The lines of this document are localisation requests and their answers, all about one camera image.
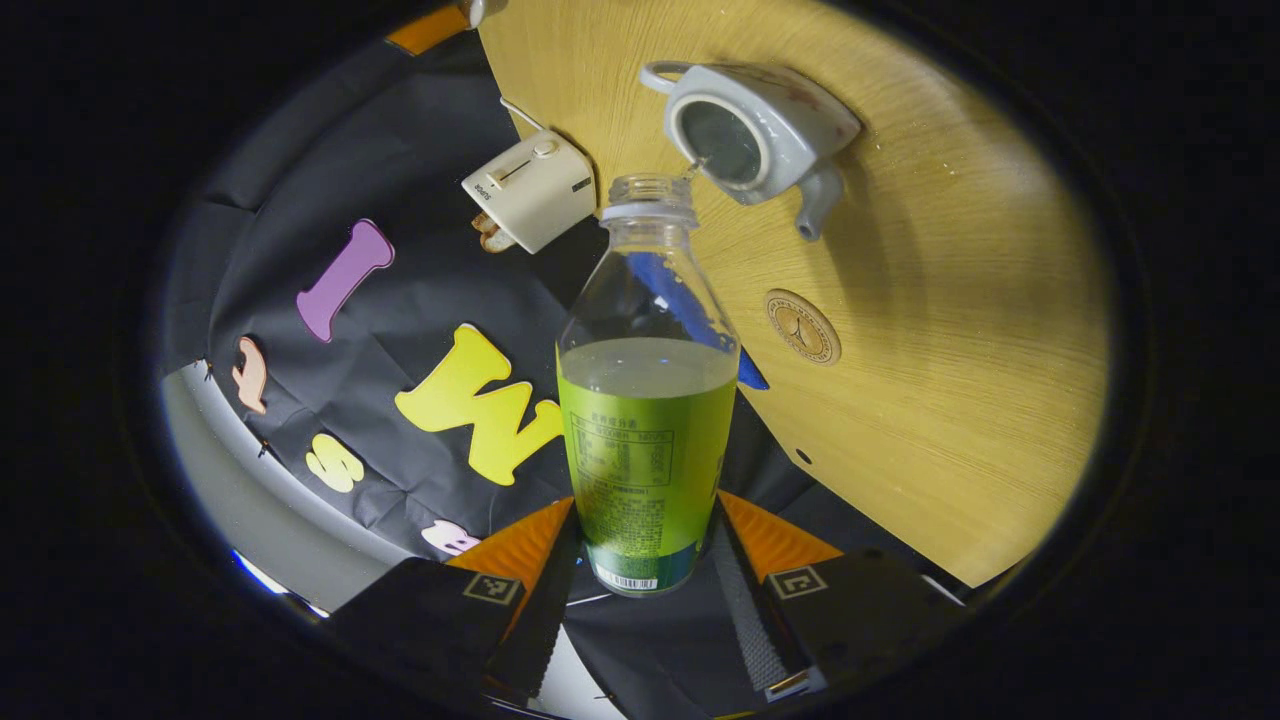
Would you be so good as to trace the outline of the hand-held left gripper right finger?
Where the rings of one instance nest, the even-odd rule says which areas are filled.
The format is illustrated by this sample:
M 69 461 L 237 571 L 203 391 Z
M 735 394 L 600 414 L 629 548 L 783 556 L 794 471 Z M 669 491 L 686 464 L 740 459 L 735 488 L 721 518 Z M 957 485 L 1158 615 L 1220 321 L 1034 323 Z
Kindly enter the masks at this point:
M 716 501 L 712 561 L 751 685 L 769 703 L 868 685 L 969 618 L 908 562 L 844 552 L 728 492 Z

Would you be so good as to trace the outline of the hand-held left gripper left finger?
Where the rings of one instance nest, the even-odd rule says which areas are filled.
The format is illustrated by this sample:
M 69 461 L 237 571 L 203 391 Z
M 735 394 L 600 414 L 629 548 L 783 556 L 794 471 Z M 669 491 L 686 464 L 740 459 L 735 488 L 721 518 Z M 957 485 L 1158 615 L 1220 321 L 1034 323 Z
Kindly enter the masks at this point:
M 447 562 L 411 557 L 342 605 L 346 647 L 407 682 L 447 682 L 509 703 L 541 692 L 580 551 L 561 498 Z

